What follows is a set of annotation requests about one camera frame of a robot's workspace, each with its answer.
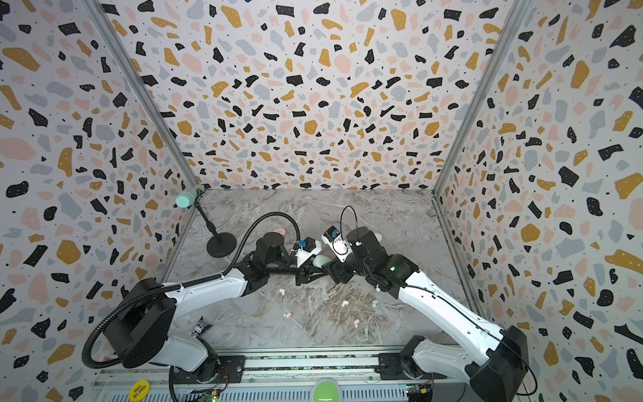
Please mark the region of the mint green charging case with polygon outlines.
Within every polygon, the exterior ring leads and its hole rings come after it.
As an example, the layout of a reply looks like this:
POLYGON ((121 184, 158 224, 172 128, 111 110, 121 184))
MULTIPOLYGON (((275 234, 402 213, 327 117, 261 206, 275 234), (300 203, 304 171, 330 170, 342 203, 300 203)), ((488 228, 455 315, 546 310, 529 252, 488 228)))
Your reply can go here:
POLYGON ((312 264, 316 268, 323 268, 323 266, 325 266, 326 264, 328 264, 331 261, 332 261, 331 258, 329 258, 327 256, 319 255, 319 256, 314 257, 314 259, 312 261, 312 264))

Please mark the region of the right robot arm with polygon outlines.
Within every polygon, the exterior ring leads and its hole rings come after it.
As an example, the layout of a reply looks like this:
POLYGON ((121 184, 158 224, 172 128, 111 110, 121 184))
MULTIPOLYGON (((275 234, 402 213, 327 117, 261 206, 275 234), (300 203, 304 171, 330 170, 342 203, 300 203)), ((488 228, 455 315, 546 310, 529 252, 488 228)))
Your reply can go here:
POLYGON ((417 264, 390 255, 378 236, 358 227, 347 236, 332 226, 323 242, 335 259, 323 270, 337 283, 362 276, 374 288, 416 309, 437 324, 456 344, 414 336, 396 354, 392 374, 420 380, 431 374, 467 383, 484 401, 512 401, 531 369, 527 337, 518 328, 503 329, 474 313, 441 290, 417 264))

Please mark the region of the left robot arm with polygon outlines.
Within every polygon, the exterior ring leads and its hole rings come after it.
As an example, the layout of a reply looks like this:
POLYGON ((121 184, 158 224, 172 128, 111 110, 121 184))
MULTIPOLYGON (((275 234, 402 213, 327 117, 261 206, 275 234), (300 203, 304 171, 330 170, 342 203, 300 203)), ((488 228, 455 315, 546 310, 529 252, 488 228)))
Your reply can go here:
POLYGON ((189 313, 228 299, 248 296, 268 283, 272 275, 293 275, 297 284, 317 278, 321 269, 315 259, 323 244, 311 237, 294 244, 288 251, 284 237, 276 232, 256 241, 256 249, 238 261, 227 274, 216 274, 196 285, 182 284, 169 290, 154 280, 145 280, 132 290, 131 301, 148 291, 161 293, 150 301, 140 301, 107 325, 105 336, 114 348, 120 364, 133 369, 146 363, 174 366, 187 372, 200 370, 216 352, 201 340, 172 335, 175 321, 189 313))

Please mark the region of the microphone on black stand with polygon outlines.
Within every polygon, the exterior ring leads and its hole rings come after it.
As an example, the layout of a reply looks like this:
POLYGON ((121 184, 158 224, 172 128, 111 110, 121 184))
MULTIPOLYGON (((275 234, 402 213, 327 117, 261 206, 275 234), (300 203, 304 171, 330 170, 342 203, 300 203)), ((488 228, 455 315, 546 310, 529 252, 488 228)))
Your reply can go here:
POLYGON ((213 258, 223 258, 229 256, 237 246, 236 237, 228 232, 219 232, 214 223, 209 219, 205 213, 201 199, 206 192, 206 187, 203 184, 198 184, 192 189, 183 191, 175 199, 177 207, 187 209, 194 207, 204 220, 207 230, 211 237, 207 243, 206 251, 213 258))

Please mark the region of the green push button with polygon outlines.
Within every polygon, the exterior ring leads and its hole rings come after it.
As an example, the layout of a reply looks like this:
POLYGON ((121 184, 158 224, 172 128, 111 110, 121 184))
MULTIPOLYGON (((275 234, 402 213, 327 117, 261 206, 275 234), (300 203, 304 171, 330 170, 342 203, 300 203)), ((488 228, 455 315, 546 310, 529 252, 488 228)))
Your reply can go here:
POLYGON ((322 379, 315 383, 311 391, 311 402, 341 402, 340 385, 332 379, 322 379))

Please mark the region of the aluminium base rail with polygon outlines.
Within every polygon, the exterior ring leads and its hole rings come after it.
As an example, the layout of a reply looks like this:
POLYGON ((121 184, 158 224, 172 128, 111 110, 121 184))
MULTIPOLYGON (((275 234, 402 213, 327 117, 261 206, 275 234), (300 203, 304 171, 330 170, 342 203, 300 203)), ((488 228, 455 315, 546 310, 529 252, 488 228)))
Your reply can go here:
POLYGON ((91 387, 90 401, 129 401, 137 381, 151 390, 144 401, 311 401, 322 379, 335 380, 342 401, 484 401, 470 385, 444 375, 420 380, 395 376, 405 346, 352 346, 223 350, 216 368, 189 373, 147 365, 109 368, 91 387))

